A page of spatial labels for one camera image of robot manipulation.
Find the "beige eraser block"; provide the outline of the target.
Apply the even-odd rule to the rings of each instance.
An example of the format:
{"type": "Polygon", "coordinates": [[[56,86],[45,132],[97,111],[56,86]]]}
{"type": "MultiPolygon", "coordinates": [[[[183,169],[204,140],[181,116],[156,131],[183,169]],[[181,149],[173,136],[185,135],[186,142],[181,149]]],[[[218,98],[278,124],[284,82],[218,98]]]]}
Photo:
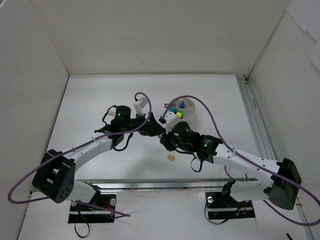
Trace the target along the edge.
{"type": "Polygon", "coordinates": [[[109,112],[108,112],[108,115],[110,115],[110,116],[115,116],[116,113],[115,113],[114,111],[109,111],[109,112]]]}

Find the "yellow cap black highlighter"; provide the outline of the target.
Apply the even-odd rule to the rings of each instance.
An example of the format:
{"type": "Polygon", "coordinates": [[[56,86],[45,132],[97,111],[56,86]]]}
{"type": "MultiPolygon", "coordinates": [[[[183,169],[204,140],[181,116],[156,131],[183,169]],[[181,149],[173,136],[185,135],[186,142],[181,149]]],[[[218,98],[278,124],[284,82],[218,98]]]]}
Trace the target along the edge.
{"type": "Polygon", "coordinates": [[[182,113],[180,113],[180,112],[177,112],[176,116],[177,116],[178,119],[181,119],[183,117],[182,113]]]}

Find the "small wooden clip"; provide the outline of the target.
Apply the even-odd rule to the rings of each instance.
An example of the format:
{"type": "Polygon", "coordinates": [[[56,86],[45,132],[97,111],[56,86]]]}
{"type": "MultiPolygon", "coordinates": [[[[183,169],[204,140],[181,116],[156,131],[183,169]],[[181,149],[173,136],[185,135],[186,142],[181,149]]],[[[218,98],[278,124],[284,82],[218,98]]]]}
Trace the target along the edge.
{"type": "Polygon", "coordinates": [[[175,156],[172,155],[172,154],[169,154],[169,155],[167,156],[167,158],[168,158],[170,161],[174,161],[174,160],[175,160],[175,156]]]}

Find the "white round divided organizer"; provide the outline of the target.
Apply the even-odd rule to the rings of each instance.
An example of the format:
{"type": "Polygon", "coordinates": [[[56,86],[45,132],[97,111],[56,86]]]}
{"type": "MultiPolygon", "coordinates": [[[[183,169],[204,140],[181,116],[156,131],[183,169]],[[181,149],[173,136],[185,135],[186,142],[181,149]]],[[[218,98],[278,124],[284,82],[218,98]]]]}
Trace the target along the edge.
{"type": "Polygon", "coordinates": [[[179,113],[184,112],[184,116],[182,118],[179,118],[178,120],[185,121],[189,125],[192,124],[194,121],[195,115],[196,115],[195,103],[188,97],[182,97],[182,98],[176,100],[173,104],[174,104],[174,106],[172,106],[172,107],[176,109],[176,112],[174,112],[175,114],[178,112],[179,113]],[[184,109],[179,108],[181,101],[185,101],[185,108],[184,109]]]}

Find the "clear glue bottle blue cap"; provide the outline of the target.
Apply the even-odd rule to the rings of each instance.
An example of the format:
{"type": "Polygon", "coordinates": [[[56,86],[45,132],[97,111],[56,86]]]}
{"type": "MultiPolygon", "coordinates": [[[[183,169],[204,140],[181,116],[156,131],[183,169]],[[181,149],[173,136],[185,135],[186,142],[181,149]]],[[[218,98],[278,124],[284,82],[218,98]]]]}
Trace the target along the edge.
{"type": "Polygon", "coordinates": [[[180,109],[185,109],[186,108],[186,102],[184,100],[182,100],[179,104],[179,108],[180,109]]]}

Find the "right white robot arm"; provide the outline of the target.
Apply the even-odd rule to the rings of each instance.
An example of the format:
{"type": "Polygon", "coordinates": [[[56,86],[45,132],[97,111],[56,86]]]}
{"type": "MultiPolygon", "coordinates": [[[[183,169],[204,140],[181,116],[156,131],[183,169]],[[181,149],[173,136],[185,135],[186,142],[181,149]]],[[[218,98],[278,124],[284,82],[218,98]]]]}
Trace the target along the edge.
{"type": "Polygon", "coordinates": [[[193,155],[200,163],[208,162],[241,171],[265,184],[263,193],[275,206],[292,210],[302,183],[295,163],[287,158],[276,161],[228,147],[211,135],[193,131],[186,121],[166,123],[160,143],[168,151],[177,148],[193,155]]]}

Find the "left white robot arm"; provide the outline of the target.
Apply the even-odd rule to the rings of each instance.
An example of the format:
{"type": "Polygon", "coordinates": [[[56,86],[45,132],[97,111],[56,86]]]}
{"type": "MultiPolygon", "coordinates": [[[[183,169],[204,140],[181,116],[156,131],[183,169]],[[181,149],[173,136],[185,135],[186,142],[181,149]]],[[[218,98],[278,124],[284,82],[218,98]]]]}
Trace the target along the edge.
{"type": "Polygon", "coordinates": [[[142,136],[154,137],[165,131],[154,115],[151,114],[149,119],[143,114],[131,118],[128,106],[118,106],[115,117],[104,127],[95,130],[95,136],[88,145],[67,154],[48,150],[41,161],[44,166],[36,171],[32,185],[57,204],[65,200],[80,201],[87,209],[94,210],[100,204],[101,191],[90,183],[76,181],[76,172],[100,154],[115,150],[123,141],[125,132],[139,132],[142,136]]]}

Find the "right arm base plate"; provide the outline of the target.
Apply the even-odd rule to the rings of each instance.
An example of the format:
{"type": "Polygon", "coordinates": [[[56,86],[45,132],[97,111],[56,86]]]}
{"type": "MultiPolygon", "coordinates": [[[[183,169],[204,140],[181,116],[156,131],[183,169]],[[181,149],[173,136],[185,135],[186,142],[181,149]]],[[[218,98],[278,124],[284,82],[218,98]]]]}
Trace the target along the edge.
{"type": "Polygon", "coordinates": [[[230,220],[254,219],[256,217],[252,201],[234,200],[222,192],[205,193],[204,216],[214,225],[221,225],[230,220]]]}

